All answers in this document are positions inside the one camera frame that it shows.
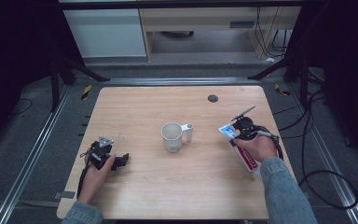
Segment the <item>table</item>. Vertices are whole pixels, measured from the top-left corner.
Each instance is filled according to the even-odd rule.
[[[218,97],[216,103],[208,96]],[[108,176],[95,206],[107,219],[268,219],[260,176],[248,173],[218,128],[251,105],[255,124],[278,133],[267,98],[258,86],[114,87],[100,92],[69,176],[77,190],[85,152],[99,136],[113,139],[113,152],[130,153],[127,166]],[[192,123],[192,142],[164,149],[166,122]],[[282,145],[285,163],[293,175]],[[62,198],[63,218],[76,199]]]

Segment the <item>person's right arm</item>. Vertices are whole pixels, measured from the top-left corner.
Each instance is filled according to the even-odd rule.
[[[261,162],[260,173],[271,223],[317,223],[310,203],[284,162],[277,157],[271,139],[258,135],[251,141],[235,139],[234,142]]]

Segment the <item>floor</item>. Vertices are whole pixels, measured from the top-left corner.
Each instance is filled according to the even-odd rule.
[[[274,50],[282,49],[280,46],[283,34],[283,31],[278,33],[274,46],[270,45],[268,48],[269,53],[281,54]],[[237,84],[260,85],[266,92],[278,127],[285,127],[302,113],[297,100],[298,85],[296,82],[287,84],[282,81],[284,68],[261,81],[248,80],[248,76],[259,73],[272,62],[268,62],[267,57],[257,60],[253,47],[247,40],[246,33],[240,31],[195,31],[193,36],[159,33],[155,38],[150,62],[113,62],[104,66],[88,66],[97,74],[111,77],[117,82],[110,85],[138,85],[136,80],[143,83],[149,81],[150,85],[156,85],[156,81],[172,84],[172,79],[179,77],[190,81],[191,78],[201,77],[201,81],[211,83],[219,78],[226,81],[220,84],[235,81]],[[281,56],[276,56],[272,59],[277,62],[280,58]],[[8,198],[19,201],[12,210],[6,210],[7,216],[0,214],[7,223],[60,223],[55,216],[59,199],[57,192],[64,189],[72,168],[70,164],[73,163],[82,134],[87,128],[88,116],[98,97],[98,90],[103,87],[78,72],[76,78],[74,86],[61,85],[62,98],[67,97],[69,100],[65,101],[58,110],[60,112],[55,115],[49,113],[49,79],[44,78],[28,85],[13,114],[8,118],[7,125],[0,132],[0,206],[6,204],[5,200]],[[275,83],[279,83],[279,90],[274,88]],[[92,84],[92,91],[87,100],[80,100],[88,84]],[[311,86],[310,91],[315,92],[318,88]],[[307,170],[338,170],[358,189],[358,162],[350,164],[350,161],[358,161],[358,150],[345,147],[345,135],[323,100],[318,100],[312,111],[314,124],[306,136],[305,144]],[[48,123],[52,116],[57,116],[56,121]],[[298,136],[302,134],[304,124],[301,121],[294,128],[281,131],[297,181],[302,176],[302,141]],[[41,132],[48,139],[41,139]],[[27,160],[30,155],[35,161]],[[30,169],[26,172],[23,170],[24,164],[30,164]],[[19,179],[26,184],[16,185]],[[317,185],[315,188],[334,203],[351,201],[351,193],[346,192],[347,186],[341,180],[326,175],[313,177],[310,182],[312,181]],[[311,206],[320,223],[358,223],[358,206],[348,211],[339,210],[315,197],[308,187],[302,186],[302,189],[310,196]],[[21,193],[16,194],[12,190],[19,190]],[[254,223],[265,222],[254,220]]]

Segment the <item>blue denim jacket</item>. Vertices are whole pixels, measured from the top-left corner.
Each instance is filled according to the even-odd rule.
[[[261,177],[271,223],[317,223],[310,203],[281,159],[265,159],[261,164]],[[98,209],[86,203],[75,202],[62,223],[99,224],[102,221],[103,215]]]

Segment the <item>mug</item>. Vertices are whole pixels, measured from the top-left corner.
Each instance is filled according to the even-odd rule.
[[[179,151],[179,149],[182,147],[183,132],[187,132],[187,142],[191,142],[191,136],[193,134],[193,124],[188,123],[180,125],[175,122],[169,122],[162,126],[162,141],[167,151]]]

